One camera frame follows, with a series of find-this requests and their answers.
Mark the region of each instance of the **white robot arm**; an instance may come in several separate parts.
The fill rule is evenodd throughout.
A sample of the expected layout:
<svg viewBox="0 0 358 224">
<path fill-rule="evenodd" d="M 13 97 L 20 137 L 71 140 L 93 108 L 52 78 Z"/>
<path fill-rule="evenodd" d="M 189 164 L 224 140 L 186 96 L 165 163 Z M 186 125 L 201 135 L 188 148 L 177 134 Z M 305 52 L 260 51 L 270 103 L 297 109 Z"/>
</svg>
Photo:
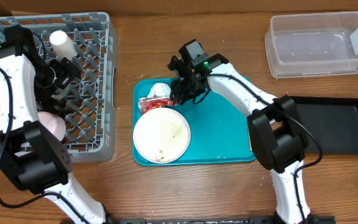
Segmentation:
<svg viewBox="0 0 358 224">
<path fill-rule="evenodd" d="M 277 196 L 278 217 L 284 223 L 301 223 L 303 217 L 300 208 L 305 217 L 310 214 L 310 209 L 306 204 L 301 171 L 298 172 L 297 178 L 301 203 L 301 206 L 298 206 L 293 174 L 303 165 L 304 149 L 305 145 L 307 146 L 305 134 L 300 134 L 293 129 L 292 133 L 284 134 L 284 130 L 281 129 L 278 132 L 282 133 L 273 135 L 270 123 L 275 121 L 272 115 L 274 111 L 267 108 L 266 104 L 259 101 L 240 82 L 259 95 L 265 103 L 274 104 L 276 97 L 251 84 L 222 55 L 209 57 L 196 40 L 185 44 L 179 53 L 182 59 L 173 56 L 168 64 L 168 68 L 175 71 L 179 77 L 171 84 L 171 98 L 181 105 L 202 94 L 205 88 L 209 88 L 210 91 L 225 97 L 246 116 L 253 152 L 258 161 L 270 170 L 272 175 Z M 296 117 L 298 112 L 295 104 L 291 103 L 293 101 L 289 97 L 278 100 L 278 104 L 284 110 L 292 110 Z"/>
<path fill-rule="evenodd" d="M 273 103 L 273 99 L 276 98 L 275 96 L 258 89 L 256 86 L 251 84 L 251 82 L 238 74 L 231 63 L 224 63 L 217 66 L 212 69 L 211 74 L 230 74 L 240 79 L 243 83 L 250 87 L 252 91 L 271 104 Z M 254 110 L 262 110 L 266 107 L 266 105 L 258 101 L 249 91 L 233 79 L 225 77 L 208 77 L 207 79 L 211 91 L 225 97 L 246 117 L 252 114 Z M 281 174 L 273 169 L 270 170 L 277 197 L 277 215 L 288 224 L 302 222 L 302 216 L 296 201 L 295 183 L 292 175 L 295 173 L 295 169 L 302 165 L 303 161 L 296 161 L 286 167 L 285 171 Z M 299 171 L 298 173 L 299 178 L 297 184 L 303 213 L 307 216 L 310 214 L 310 209 L 306 204 L 301 172 L 302 171 Z"/>
<path fill-rule="evenodd" d="M 9 32 L 20 34 L 14 37 L 22 41 L 9 40 Z M 40 101 L 49 100 L 45 95 L 62 87 L 63 83 L 59 80 L 71 80 L 80 71 L 66 58 L 61 62 L 52 60 L 49 65 L 40 61 L 32 33 L 26 28 L 10 27 L 5 30 L 5 35 L 7 41 L 0 44 L 0 68 L 9 77 L 13 102 L 8 100 L 10 93 L 7 80 L 0 71 L 0 152 L 2 140 L 8 138 L 9 141 L 9 146 L 3 149 L 0 169 L 16 188 L 28 189 L 35 195 L 45 195 L 74 223 L 112 223 L 112 217 L 103 205 L 92 199 L 74 178 L 66 147 L 40 123 L 37 114 L 36 100 L 47 106 L 46 102 Z M 43 95 L 38 99 L 35 87 Z M 13 104 L 14 119 L 11 134 L 6 136 L 10 103 Z M 19 156 L 16 152 L 21 150 L 21 144 L 26 141 L 34 151 Z"/>
</svg>

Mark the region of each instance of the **wood surface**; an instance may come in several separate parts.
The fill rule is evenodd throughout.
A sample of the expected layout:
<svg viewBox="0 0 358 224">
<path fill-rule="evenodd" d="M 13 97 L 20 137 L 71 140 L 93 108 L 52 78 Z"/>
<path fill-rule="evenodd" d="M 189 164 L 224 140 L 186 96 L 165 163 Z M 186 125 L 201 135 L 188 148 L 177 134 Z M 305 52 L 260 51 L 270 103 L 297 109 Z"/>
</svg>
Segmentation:
<svg viewBox="0 0 358 224">
<path fill-rule="evenodd" d="M 119 36 L 114 79 L 115 155 L 107 162 L 75 164 L 76 178 L 117 218 L 240 218 L 268 215 L 276 198 L 270 174 L 257 161 L 209 166 L 142 167 L 132 156 L 132 90 L 146 78 L 174 77 L 172 55 L 191 39 L 220 53 L 237 71 L 276 96 L 358 98 L 358 75 L 276 80 L 267 65 L 264 36 L 274 14 L 113 17 Z M 308 154 L 311 162 L 316 155 Z M 311 211 L 334 215 L 337 223 L 358 223 L 358 156 L 325 156 L 303 173 Z M 33 195 L 16 190 L 0 175 L 0 193 L 9 203 Z M 52 202 L 40 200 L 11 210 L 0 206 L 0 223 L 58 223 L 67 218 Z"/>
<path fill-rule="evenodd" d="M 357 11 L 358 0 L 0 0 L 0 11 L 61 14 L 103 11 L 115 16 L 189 15 L 235 12 Z"/>
</svg>

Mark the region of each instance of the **black base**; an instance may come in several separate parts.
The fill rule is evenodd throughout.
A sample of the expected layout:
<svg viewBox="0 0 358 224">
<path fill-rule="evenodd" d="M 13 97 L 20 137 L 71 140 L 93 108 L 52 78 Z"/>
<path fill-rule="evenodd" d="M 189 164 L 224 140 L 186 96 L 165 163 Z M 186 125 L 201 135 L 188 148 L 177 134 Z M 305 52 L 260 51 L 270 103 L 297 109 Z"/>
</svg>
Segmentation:
<svg viewBox="0 0 358 224">
<path fill-rule="evenodd" d="M 106 217 L 106 221 L 104 223 L 101 224 L 119 224 L 118 220 L 116 220 L 113 215 L 111 213 L 109 213 L 109 211 L 107 211 L 106 207 L 102 204 L 103 209 L 104 209 L 104 215 Z M 75 224 L 71 219 L 67 219 L 67 220 L 63 220 L 60 222 L 60 224 Z"/>
<path fill-rule="evenodd" d="M 145 220 L 143 218 L 121 219 L 119 224 L 285 224 L 276 215 L 254 216 L 250 218 L 207 218 L 179 220 Z M 336 224 L 334 217 L 309 215 L 306 224 Z"/>
</svg>

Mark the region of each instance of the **paper plate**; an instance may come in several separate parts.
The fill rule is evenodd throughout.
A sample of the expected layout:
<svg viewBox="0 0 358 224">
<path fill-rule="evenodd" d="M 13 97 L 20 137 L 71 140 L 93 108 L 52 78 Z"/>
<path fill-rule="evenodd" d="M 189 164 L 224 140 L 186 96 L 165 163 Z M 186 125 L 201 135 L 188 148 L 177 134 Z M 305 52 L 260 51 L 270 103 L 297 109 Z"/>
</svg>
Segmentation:
<svg viewBox="0 0 358 224">
<path fill-rule="evenodd" d="M 133 140 L 137 152 L 150 162 L 165 164 L 177 160 L 190 143 L 186 119 L 170 108 L 152 109 L 136 122 Z"/>
</svg>

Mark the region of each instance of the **blue tray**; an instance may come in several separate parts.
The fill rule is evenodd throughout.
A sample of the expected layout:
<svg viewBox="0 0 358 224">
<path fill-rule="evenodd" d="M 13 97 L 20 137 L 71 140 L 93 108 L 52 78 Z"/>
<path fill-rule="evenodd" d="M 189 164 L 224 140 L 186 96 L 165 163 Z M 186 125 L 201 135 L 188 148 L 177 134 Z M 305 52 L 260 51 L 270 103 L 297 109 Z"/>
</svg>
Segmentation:
<svg viewBox="0 0 358 224">
<path fill-rule="evenodd" d="M 174 78 L 142 80 L 134 88 L 132 129 L 141 113 L 138 99 L 146 97 L 155 83 L 171 84 Z M 132 143 L 132 153 L 137 163 L 143 166 L 167 166 L 190 164 L 221 164 L 227 162 L 251 162 L 255 160 L 249 147 L 247 119 L 225 98 L 216 93 L 199 104 L 187 101 L 181 106 L 172 106 L 181 113 L 190 125 L 190 145 L 181 158 L 168 163 L 156 164 L 144 159 Z"/>
</svg>

